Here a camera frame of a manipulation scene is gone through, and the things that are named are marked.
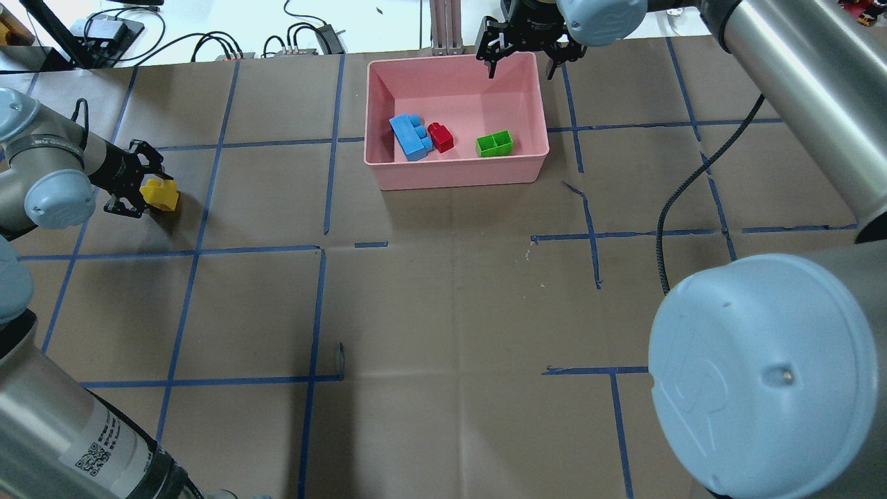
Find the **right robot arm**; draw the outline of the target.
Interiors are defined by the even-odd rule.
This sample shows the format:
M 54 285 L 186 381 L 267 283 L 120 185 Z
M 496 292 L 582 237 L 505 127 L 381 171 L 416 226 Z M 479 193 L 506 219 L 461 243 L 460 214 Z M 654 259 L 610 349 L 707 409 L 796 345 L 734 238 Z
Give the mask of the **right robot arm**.
M 834 1 L 694 1 L 845 200 L 854 243 L 669 285 L 649 342 L 694 498 L 885 496 L 885 48 Z

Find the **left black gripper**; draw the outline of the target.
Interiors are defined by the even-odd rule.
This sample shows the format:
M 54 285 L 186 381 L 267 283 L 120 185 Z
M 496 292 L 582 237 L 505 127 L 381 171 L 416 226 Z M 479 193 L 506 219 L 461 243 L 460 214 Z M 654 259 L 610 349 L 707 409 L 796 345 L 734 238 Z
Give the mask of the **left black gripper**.
M 174 180 L 164 170 L 164 156 L 142 139 L 131 139 L 129 151 L 105 142 L 104 159 L 87 164 L 91 183 L 110 195 L 104 212 L 121 217 L 140 219 L 147 211 L 147 203 L 139 192 L 147 175 Z

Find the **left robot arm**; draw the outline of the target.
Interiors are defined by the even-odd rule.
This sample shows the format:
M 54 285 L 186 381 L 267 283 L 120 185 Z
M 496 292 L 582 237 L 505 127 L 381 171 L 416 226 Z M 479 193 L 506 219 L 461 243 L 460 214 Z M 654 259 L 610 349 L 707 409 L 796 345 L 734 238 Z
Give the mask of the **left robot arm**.
M 92 132 L 85 98 L 63 116 L 7 87 L 2 156 L 3 498 L 209 498 L 155 437 L 48 357 L 35 276 L 14 247 L 38 229 L 84 225 L 98 191 L 110 214 L 173 211 L 164 158 Z

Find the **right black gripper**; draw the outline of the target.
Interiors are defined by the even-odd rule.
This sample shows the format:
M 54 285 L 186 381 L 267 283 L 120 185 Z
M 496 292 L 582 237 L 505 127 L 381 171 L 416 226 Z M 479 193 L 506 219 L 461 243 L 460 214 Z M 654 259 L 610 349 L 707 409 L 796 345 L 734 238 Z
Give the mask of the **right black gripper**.
M 476 60 L 487 67 L 489 79 L 494 79 L 498 61 L 514 51 L 545 53 L 549 58 L 546 79 L 550 81 L 556 70 L 567 62 L 585 57 L 587 46 L 568 35 L 563 15 L 554 1 L 525 1 L 530 9 L 529 26 L 520 37 L 508 37 L 506 22 L 483 18 L 475 40 Z

